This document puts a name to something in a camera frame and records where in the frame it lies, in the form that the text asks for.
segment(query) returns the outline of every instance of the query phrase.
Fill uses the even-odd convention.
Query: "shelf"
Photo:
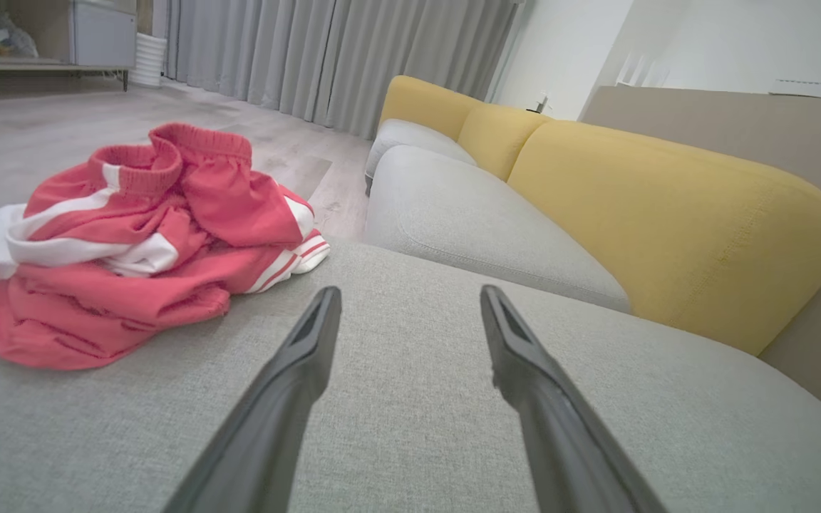
[[[0,71],[127,71],[128,66],[78,66],[75,64],[0,64]]]
[[[0,56],[0,66],[9,66],[14,64],[33,64],[34,66],[40,66],[46,64],[63,65],[66,63],[57,58],[44,58],[43,56]]]

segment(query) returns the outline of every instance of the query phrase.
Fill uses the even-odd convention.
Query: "elastic waistband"
[[[163,140],[180,149],[196,150],[208,155],[231,155],[242,159],[252,159],[249,140],[235,133],[202,129],[186,123],[167,123],[156,127],[148,134],[152,143]]]
[[[179,179],[182,157],[168,142],[105,146],[88,159],[91,179],[135,195],[162,195]]]

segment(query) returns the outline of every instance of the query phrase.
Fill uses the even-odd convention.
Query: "sofa back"
[[[479,167],[506,181],[525,141],[551,120],[521,108],[483,103],[468,113],[458,144]]]
[[[443,133],[453,140],[465,126],[472,108],[483,105],[481,100],[421,81],[419,78],[397,75],[388,84],[379,124],[391,118],[407,120]]]
[[[747,353],[821,286],[821,191],[767,165],[553,121],[508,184],[616,277],[633,314]]]

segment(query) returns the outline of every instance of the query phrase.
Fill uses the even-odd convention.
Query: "gray upholstery fabric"
[[[491,384],[496,283],[671,511],[821,511],[821,403],[757,358],[610,309],[362,244],[104,369],[0,361],[0,511],[158,511],[317,289],[343,315],[291,511],[534,511]]]
[[[369,194],[364,242],[629,312],[589,252],[489,172],[411,146],[389,150]]]
[[[477,165],[465,149],[443,133],[438,133],[436,130],[410,121],[385,120],[382,126],[378,127],[376,139],[372,142],[372,148],[369,149],[369,156],[366,160],[366,175],[369,178],[374,177],[376,175],[376,166],[378,166],[378,161],[382,158],[382,155],[385,155],[385,152],[395,146],[401,146],[402,144],[440,153],[454,160],[469,163],[469,165]]]

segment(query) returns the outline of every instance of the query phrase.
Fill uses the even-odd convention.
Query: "gray curtain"
[[[172,0],[167,74],[371,139],[388,82],[484,98],[513,0]]]

